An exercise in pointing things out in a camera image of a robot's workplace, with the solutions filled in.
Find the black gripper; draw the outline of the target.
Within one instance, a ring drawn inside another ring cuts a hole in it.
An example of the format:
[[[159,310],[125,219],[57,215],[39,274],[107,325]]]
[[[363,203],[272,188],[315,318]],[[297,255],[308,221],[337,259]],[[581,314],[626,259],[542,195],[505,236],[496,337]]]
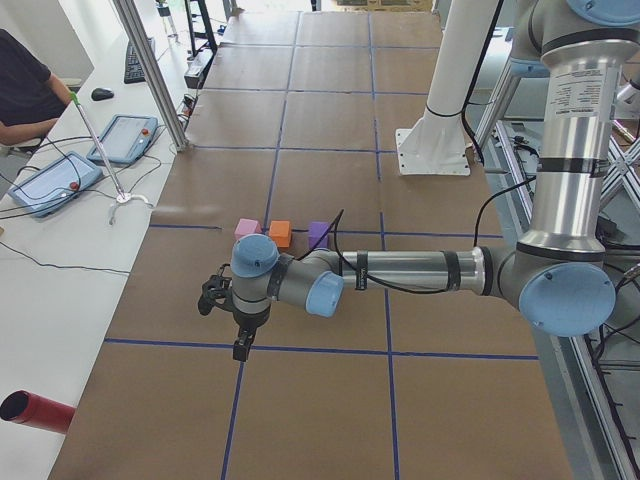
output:
[[[257,330],[268,321],[269,317],[269,309],[252,314],[240,310],[233,313],[234,321],[239,326],[238,336],[233,345],[232,356],[234,360],[248,360]]]

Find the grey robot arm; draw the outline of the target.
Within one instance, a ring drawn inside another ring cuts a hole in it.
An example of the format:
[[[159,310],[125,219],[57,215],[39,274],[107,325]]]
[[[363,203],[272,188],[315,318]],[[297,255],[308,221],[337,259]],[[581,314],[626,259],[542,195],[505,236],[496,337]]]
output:
[[[233,356],[245,361],[273,302],[333,315],[345,287],[413,294],[471,290],[501,298],[558,337],[591,332],[616,293],[596,238],[622,65],[639,48],[635,1],[522,1],[511,58],[549,74],[542,147],[528,230],[513,247],[467,252],[343,252],[294,258],[262,234],[238,240],[224,305],[238,324]]]

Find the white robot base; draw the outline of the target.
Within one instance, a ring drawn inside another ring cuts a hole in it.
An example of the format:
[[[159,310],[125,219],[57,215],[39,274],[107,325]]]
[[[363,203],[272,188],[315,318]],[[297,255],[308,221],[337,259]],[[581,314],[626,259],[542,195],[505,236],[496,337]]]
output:
[[[498,0],[451,3],[424,113],[412,128],[396,131],[400,174],[470,174],[463,110],[501,9]]]

